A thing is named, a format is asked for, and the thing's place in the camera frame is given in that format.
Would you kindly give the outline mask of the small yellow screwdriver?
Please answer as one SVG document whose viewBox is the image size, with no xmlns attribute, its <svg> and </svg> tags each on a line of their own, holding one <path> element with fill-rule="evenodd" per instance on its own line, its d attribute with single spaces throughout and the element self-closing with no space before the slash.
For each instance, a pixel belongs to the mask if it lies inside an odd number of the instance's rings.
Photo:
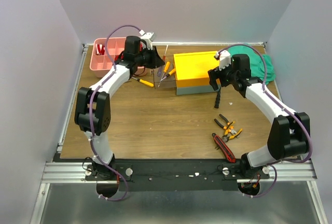
<svg viewBox="0 0 332 224">
<path fill-rule="evenodd" d="M 167 73 L 162 79 L 161 81 L 165 80 L 166 78 L 172 76 L 173 74 L 176 73 L 176 68 L 172 69 L 169 73 Z"/>
</svg>

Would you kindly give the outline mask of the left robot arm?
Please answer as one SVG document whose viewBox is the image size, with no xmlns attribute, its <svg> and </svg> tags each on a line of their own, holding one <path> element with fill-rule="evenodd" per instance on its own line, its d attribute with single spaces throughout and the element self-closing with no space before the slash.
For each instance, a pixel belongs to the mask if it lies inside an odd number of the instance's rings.
<svg viewBox="0 0 332 224">
<path fill-rule="evenodd" d="M 164 65 L 156 46 L 154 34 L 140 32 L 139 36 L 128 36 L 122 41 L 123 48 L 115 44 L 110 50 L 104 44 L 109 71 L 90 87 L 81 87 L 77 92 L 74 121 L 88 139 L 93 157 L 84 167 L 87 180 L 110 180 L 116 178 L 115 157 L 108 142 L 107 130 L 111 123 L 110 100 L 115 92 L 139 67 L 156 69 Z"/>
</svg>

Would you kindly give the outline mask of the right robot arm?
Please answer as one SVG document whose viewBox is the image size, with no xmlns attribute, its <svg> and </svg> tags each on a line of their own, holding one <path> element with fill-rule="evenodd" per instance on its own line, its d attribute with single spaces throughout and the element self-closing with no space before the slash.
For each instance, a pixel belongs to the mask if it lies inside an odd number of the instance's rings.
<svg viewBox="0 0 332 224">
<path fill-rule="evenodd" d="M 239 162 L 239 173 L 251 178 L 263 166 L 312 153 L 310 118 L 288 108 L 267 88 L 265 82 L 253 77 L 250 58 L 246 54 L 231 55 L 224 50 L 215 55 L 218 67 L 208 71 L 214 90 L 232 85 L 244 98 L 250 100 L 266 116 L 271 129 L 266 145 L 245 153 Z"/>
</svg>

